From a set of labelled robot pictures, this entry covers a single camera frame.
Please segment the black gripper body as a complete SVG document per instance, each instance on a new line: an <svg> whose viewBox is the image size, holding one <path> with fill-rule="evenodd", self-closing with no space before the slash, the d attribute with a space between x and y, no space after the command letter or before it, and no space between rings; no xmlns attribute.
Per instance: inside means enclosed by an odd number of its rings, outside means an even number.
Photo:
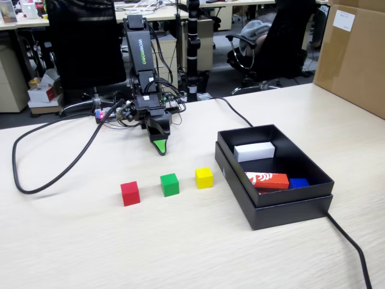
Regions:
<svg viewBox="0 0 385 289"><path fill-rule="evenodd" d="M159 95L136 96L133 100L135 108L135 120L142 120L150 116L159 116L165 113L165 108L159 102Z"/></svg>

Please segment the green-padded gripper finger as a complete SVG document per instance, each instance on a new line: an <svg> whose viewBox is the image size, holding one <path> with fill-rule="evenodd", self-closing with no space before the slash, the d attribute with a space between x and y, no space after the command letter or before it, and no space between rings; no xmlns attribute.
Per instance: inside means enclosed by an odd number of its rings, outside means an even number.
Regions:
<svg viewBox="0 0 385 289"><path fill-rule="evenodd" d="M167 153L167 136L162 134L150 134L149 140L151 144L154 145L158 154L165 155Z"/></svg>

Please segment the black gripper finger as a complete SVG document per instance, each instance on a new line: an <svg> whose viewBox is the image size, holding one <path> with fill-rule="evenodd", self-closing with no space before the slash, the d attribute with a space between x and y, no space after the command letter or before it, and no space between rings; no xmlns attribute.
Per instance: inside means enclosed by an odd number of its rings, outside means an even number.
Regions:
<svg viewBox="0 0 385 289"><path fill-rule="evenodd" d="M172 119L170 113L146 116L146 127L149 138L168 138L170 135L171 123Z"/></svg>

